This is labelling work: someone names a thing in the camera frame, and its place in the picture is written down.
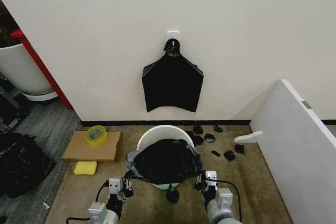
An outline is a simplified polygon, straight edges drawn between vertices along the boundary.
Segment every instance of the yellow tape roll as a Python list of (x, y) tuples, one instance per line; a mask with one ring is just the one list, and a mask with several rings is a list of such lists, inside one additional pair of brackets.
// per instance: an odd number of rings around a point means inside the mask
[(85, 133), (85, 140), (91, 146), (99, 146), (107, 139), (107, 132), (103, 126), (96, 125), (88, 129)]

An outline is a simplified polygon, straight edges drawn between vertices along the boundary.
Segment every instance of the baseboard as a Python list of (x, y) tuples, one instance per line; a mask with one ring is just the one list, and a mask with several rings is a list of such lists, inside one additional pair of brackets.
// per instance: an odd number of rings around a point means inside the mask
[(249, 125), (250, 120), (157, 120), (157, 121), (81, 121), (85, 127), (102, 126), (122, 126), (122, 125)]

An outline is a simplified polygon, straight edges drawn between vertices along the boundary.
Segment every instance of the carpet floor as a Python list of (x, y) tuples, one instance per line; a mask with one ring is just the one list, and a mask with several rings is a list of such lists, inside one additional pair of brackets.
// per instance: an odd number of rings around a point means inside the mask
[[(46, 223), (65, 223), (67, 217), (87, 218), (87, 209), (95, 200), (101, 184), (106, 179), (122, 176), (127, 171), (124, 157), (129, 151), (136, 149), (141, 135), (150, 128), (151, 126), (108, 127), (124, 134), (118, 161), (112, 164), (100, 163), (94, 176), (73, 174), (75, 164), (70, 163)], [(181, 128), (190, 130), (191, 126)], [(204, 142), (196, 149), (202, 156), (205, 169), (216, 170), (218, 179), (231, 181), (238, 187), (242, 199), (243, 223), (292, 223), (257, 144), (247, 144), (245, 154), (234, 151), (236, 159), (231, 162), (223, 156), (226, 150), (234, 150), (233, 139), (239, 135), (249, 134), (250, 127), (222, 126), (222, 128), (224, 130), (222, 133), (216, 133), (212, 126), (204, 126), (204, 133), (214, 134), (216, 141), (212, 144)], [(216, 150), (222, 155), (217, 157), (211, 150)], [(204, 199), (194, 191), (194, 181), (195, 179), (188, 179), (177, 186), (180, 198), (177, 204), (172, 204), (167, 201), (164, 191), (149, 183), (133, 180), (134, 196), (124, 204), (119, 223), (208, 223)], [(231, 187), (230, 189), (234, 193), (233, 213), (238, 218), (237, 197), (234, 189)], [(100, 195), (101, 202), (105, 202), (107, 194), (108, 189), (103, 189)]]
[(29, 116), (14, 129), (14, 132), (36, 136), (36, 143), (56, 162), (56, 166), (32, 191), (15, 199), (0, 196), (0, 216), (8, 217), (6, 224), (45, 223), (49, 210), (43, 202), (48, 205), (54, 202), (67, 169), (67, 164), (60, 158), (79, 122), (74, 110), (67, 110), (56, 100), (48, 105), (33, 104)]

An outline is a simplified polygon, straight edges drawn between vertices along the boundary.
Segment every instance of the cardboard box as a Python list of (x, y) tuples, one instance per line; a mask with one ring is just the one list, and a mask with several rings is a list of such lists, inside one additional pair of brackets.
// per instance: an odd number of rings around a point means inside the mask
[(122, 132), (107, 131), (107, 139), (99, 146), (91, 146), (85, 141), (85, 130), (75, 131), (70, 143), (64, 152), (63, 160), (68, 162), (97, 161), (113, 163), (117, 161)]

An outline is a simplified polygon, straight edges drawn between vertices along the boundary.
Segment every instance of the black cable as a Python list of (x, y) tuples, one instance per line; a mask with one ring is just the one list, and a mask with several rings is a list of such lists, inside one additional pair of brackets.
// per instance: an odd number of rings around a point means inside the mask
[(98, 202), (98, 198), (99, 198), (100, 192), (101, 192), (101, 190), (102, 190), (104, 187), (105, 187), (105, 185), (103, 184), (103, 185), (99, 188), (98, 193), (97, 193), (97, 196), (96, 196), (96, 202)]
[(242, 213), (241, 213), (241, 204), (240, 204), (240, 194), (239, 194), (239, 191), (238, 191), (238, 188), (236, 187), (236, 185), (233, 184), (232, 182), (230, 182), (230, 181), (226, 181), (226, 180), (210, 179), (210, 178), (205, 178), (205, 180), (209, 180), (209, 181), (213, 181), (213, 182), (226, 183), (226, 184), (232, 185), (232, 186), (235, 188), (235, 190), (236, 190), (236, 192), (237, 192), (237, 198), (238, 198), (239, 221), (242, 222)]
[[(98, 198), (99, 198), (99, 195), (100, 195), (100, 192), (101, 190), (104, 188), (104, 187), (108, 187), (109, 186), (109, 181), (106, 180), (104, 182), (104, 184), (102, 184), (102, 186), (99, 188), (98, 190), (98, 193), (97, 193), (97, 196), (96, 196), (96, 202), (98, 202)], [(67, 218), (66, 220), (66, 224), (69, 224), (69, 220), (79, 220), (79, 221), (85, 221), (85, 220), (90, 220), (90, 218), (77, 218), (77, 217), (69, 217)]]
[(90, 218), (76, 218), (76, 217), (69, 217), (66, 221), (66, 224), (69, 224), (69, 220), (79, 220), (79, 221), (85, 221), (90, 220)]

